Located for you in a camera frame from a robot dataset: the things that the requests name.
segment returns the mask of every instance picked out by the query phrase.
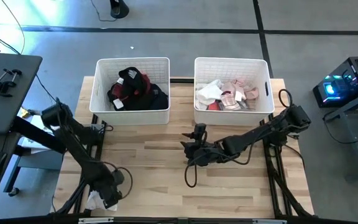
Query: paper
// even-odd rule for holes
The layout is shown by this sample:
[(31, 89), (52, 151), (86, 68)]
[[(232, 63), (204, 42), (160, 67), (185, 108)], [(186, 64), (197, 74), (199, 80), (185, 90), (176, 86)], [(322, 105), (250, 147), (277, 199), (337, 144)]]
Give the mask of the paper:
[(117, 83), (123, 84), (123, 83), (124, 83), (124, 79), (123, 79), (123, 78), (119, 78), (119, 79), (117, 80)]
[[(42, 122), (41, 116), (34, 115), (32, 117), (31, 124), (36, 126), (39, 129), (42, 129), (46, 133), (53, 135), (52, 131), (44, 126), (44, 123)], [(43, 151), (49, 150), (49, 148), (47, 148), (47, 147), (45, 147), (45, 146), (43, 146), (43, 145), (31, 140), (31, 139), (28, 139), (28, 138), (23, 138), (22, 147), (31, 148), (31, 154), (35, 154), (35, 153), (38, 153), (38, 152), (43, 152)]]
[(117, 211), (117, 204), (113, 205), (112, 207), (105, 208), (103, 200), (100, 198), (99, 192), (93, 190), (88, 197), (88, 201), (86, 202), (86, 209), (95, 210), (97, 208), (103, 210), (110, 210), (110, 211)]
[(236, 99), (236, 101), (238, 101), (238, 102), (241, 102), (242, 94), (239, 91), (236, 91), (236, 95), (235, 95), (234, 99)]
[(113, 101), (113, 103), (114, 103), (114, 105), (116, 106), (117, 109), (121, 109), (121, 108), (124, 107), (124, 105), (122, 104), (121, 100), (119, 100), (119, 99), (115, 99)]

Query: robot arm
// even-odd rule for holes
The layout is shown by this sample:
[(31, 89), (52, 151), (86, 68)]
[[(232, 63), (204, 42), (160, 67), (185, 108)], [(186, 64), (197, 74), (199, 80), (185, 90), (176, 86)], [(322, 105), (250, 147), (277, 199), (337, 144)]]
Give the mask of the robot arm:
[(117, 204), (122, 199), (122, 193), (117, 189), (124, 181), (122, 172), (116, 167), (111, 172), (103, 162), (90, 157), (83, 146), (95, 145), (100, 140), (99, 130), (77, 122), (69, 107), (58, 99), (55, 105), (42, 111), (41, 118), (45, 127), (53, 131), (81, 166), (85, 184), (99, 192), (104, 206), (109, 208)]
[(181, 142), (181, 144), (185, 147), (189, 165), (206, 166), (211, 162), (232, 161), (248, 146), (252, 147), (255, 142), (263, 138), (268, 138), (276, 146), (282, 146), (287, 142), (288, 133), (300, 133), (308, 129), (309, 124), (310, 119), (302, 107), (290, 105), (268, 123), (243, 135), (228, 136), (213, 144), (206, 142), (206, 125), (196, 124), (194, 132), (183, 134), (190, 139), (195, 139), (195, 142)]

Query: gray floor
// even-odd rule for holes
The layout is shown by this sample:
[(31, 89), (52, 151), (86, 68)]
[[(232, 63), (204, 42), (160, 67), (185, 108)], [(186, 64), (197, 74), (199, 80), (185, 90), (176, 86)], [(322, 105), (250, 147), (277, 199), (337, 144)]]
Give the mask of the gray floor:
[[(106, 1), (94, 0), (101, 17), (109, 18)], [(90, 1), (6, 1), (24, 25), (125, 28), (256, 29), (252, 1), (245, 0), (126, 0), (127, 18), (99, 22)], [(358, 1), (259, 0), (265, 29), (358, 30)], [(14, 24), (0, 3), (0, 23)], [(74, 110), (82, 78), (93, 75), (96, 62), (114, 57), (168, 57), (171, 76), (193, 75), (196, 57), (262, 58), (257, 34), (145, 34), (26, 32), (25, 54), (44, 58), (39, 76), (55, 96)], [(0, 38), (20, 49), (21, 33), (5, 27)], [(301, 135), (306, 176), (317, 215), (358, 221), (358, 182), (344, 176), (358, 164), (350, 146), (334, 142), (321, 120), (329, 110), (317, 107), (311, 89), (349, 56), (358, 56), (358, 36), (267, 35), (268, 52), (275, 78), (284, 78), (313, 124)], [(51, 104), (34, 82), (24, 106), (41, 110)], [(358, 122), (354, 121), (358, 132)], [(333, 123), (332, 132), (346, 133)], [(0, 218), (46, 214), (58, 174), (23, 170), (16, 186), (22, 195), (9, 198), (0, 187)]]

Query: wooden tabletop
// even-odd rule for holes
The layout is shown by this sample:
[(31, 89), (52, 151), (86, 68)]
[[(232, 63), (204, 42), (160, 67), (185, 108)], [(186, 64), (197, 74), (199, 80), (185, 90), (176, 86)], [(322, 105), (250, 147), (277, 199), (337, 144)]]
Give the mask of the wooden tabletop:
[[(283, 110), (278, 91), (285, 87), (282, 79), (271, 79), (275, 115)], [(84, 77), (75, 111), (75, 119), (90, 124), (89, 110), (93, 77)], [(101, 160), (128, 168), (134, 176), (131, 194), (118, 203), (116, 212), (95, 210), (92, 216), (115, 217), (203, 217), (203, 218), (273, 218), (266, 163), (262, 142), (255, 144), (250, 163), (240, 166), (233, 162), (198, 167), (198, 185), (191, 189), (184, 180), (187, 159), (180, 141), (188, 139), (181, 133), (194, 130), (193, 85), (171, 84), (170, 121), (167, 125), (115, 126), (104, 138)], [(233, 134), (243, 134), (254, 127), (208, 126), (208, 141)], [(298, 143), (288, 145), (299, 151)], [(246, 160), (248, 150), (239, 161)], [(288, 188), (306, 211), (313, 213), (308, 184), (301, 159), (283, 147), (282, 160)], [(75, 190), (81, 169), (69, 153), (63, 160), (54, 204), (59, 209)], [(129, 188), (127, 174), (120, 187)], [(189, 169), (189, 181), (194, 170)], [(88, 193), (83, 197), (84, 209)], [(284, 212), (281, 191), (280, 208)]]

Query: white plastic basket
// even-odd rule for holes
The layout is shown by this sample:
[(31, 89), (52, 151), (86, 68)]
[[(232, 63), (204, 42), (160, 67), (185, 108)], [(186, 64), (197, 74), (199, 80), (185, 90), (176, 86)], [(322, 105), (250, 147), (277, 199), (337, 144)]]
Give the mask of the white plastic basket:
[[(136, 67), (147, 74), (150, 82), (158, 85), (168, 95), (168, 109), (145, 111), (115, 111), (107, 92), (116, 83), (118, 72)], [(96, 64), (89, 110), (110, 125), (167, 124), (169, 122), (170, 101), (170, 62), (168, 58), (112, 58), (101, 59)]]
[(194, 108), (196, 123), (215, 125), (254, 126), (274, 111), (272, 86), (269, 70), (264, 60), (243, 58), (206, 58), (195, 60), (195, 91), (198, 83), (209, 83), (220, 79), (223, 83), (235, 78), (245, 78), (258, 87), (259, 97), (255, 100), (253, 111), (208, 111)]

